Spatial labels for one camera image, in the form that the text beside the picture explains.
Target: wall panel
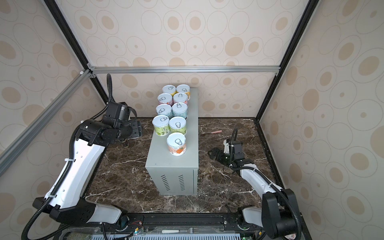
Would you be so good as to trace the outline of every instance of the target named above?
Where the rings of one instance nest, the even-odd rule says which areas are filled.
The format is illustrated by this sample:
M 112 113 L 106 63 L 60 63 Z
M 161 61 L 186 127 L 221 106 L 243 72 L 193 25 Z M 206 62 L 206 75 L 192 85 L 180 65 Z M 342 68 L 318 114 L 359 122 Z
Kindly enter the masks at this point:
M 307 0 L 58 1 L 93 66 L 279 65 Z
M 313 239 L 384 233 L 383 10 L 323 1 L 260 121 Z
M 156 116 L 157 96 L 167 84 L 199 90 L 199 117 L 254 117 L 274 73 L 112 74 L 113 96 L 136 109 L 139 117 Z M 106 86 L 106 74 L 99 74 Z
M 73 130 L 104 106 L 87 80 L 0 177 L 0 239 L 20 239 L 25 224 L 36 212 L 32 202 L 49 191 L 64 167 Z M 29 237 L 45 236 L 58 226 L 43 213 Z
M 82 67 L 37 0 L 0 4 L 0 154 Z

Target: spoon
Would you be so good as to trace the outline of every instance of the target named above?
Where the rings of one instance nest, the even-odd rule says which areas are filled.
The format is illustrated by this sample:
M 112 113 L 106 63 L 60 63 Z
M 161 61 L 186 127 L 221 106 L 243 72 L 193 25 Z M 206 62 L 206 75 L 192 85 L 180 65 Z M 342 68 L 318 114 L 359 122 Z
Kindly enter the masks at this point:
M 201 132 L 200 135 L 205 135 L 205 134 L 212 134 L 212 133 L 219 133 L 219 132 L 222 132 L 223 130 L 218 130 L 218 131 L 214 131 L 214 132 Z

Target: red wire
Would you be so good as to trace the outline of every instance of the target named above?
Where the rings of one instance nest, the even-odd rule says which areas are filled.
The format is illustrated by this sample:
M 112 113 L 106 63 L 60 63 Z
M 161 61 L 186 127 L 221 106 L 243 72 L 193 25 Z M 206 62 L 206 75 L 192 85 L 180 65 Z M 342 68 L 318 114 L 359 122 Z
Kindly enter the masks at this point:
M 132 225 L 132 224 L 135 224 L 137 226 L 143 227 L 142 225 L 139 225 L 139 224 L 136 224 L 136 223 L 129 223 L 128 225 Z

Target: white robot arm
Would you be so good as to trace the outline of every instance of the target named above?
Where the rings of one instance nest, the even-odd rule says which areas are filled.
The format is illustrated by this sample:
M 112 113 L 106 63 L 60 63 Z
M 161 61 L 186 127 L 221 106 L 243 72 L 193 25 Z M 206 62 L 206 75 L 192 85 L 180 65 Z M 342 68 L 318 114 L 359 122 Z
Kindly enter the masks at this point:
M 273 183 L 250 159 L 245 159 L 242 142 L 237 141 L 236 137 L 237 128 L 234 129 L 231 138 L 224 140 L 224 151 L 215 147 L 208 152 L 208 155 L 212 160 L 234 170 L 252 186 L 262 199 L 262 208 L 245 207 L 242 209 L 242 217 L 238 218 L 238 226 L 244 229 L 251 224 L 258 225 L 264 228 L 272 239 L 277 237 L 300 239 L 303 223 L 295 194 L 292 190 L 283 189 Z
M 69 158 L 55 184 L 44 197 L 33 202 L 37 212 L 26 224 L 22 240 L 30 240 L 28 231 L 42 213 L 47 213 L 57 222 L 66 224 L 57 231 L 38 240 L 46 240 L 63 229 L 83 227 L 86 223 L 110 223 L 115 229 L 123 229 L 129 220 L 125 210 L 110 205 L 97 204 L 85 199 L 88 182 L 110 143 L 121 142 L 127 146 L 127 139 L 142 136 L 141 123 L 136 111 L 126 103 L 116 103 L 112 97 L 112 79 L 107 75 L 107 106 L 91 119 L 83 121 L 74 131 L 69 144 Z M 100 121 L 95 120 L 103 113 Z

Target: green can label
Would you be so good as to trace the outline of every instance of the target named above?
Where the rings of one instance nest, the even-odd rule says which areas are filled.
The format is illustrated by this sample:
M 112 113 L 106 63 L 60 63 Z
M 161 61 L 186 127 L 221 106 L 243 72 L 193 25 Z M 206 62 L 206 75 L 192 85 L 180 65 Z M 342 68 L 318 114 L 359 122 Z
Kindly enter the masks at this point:
M 155 132 L 156 132 L 156 134 L 159 135 L 159 136 L 165 136 L 165 135 L 168 135 L 168 133 L 170 132 L 169 125 L 162 126 L 162 127 L 156 127 L 156 126 L 154 126 L 154 128 L 155 128 Z
M 182 128 L 172 128 L 172 127 L 170 127 L 170 132 L 171 133 L 179 132 L 179 133 L 182 133 L 182 134 L 186 134 L 187 133 L 187 126 L 185 125 Z

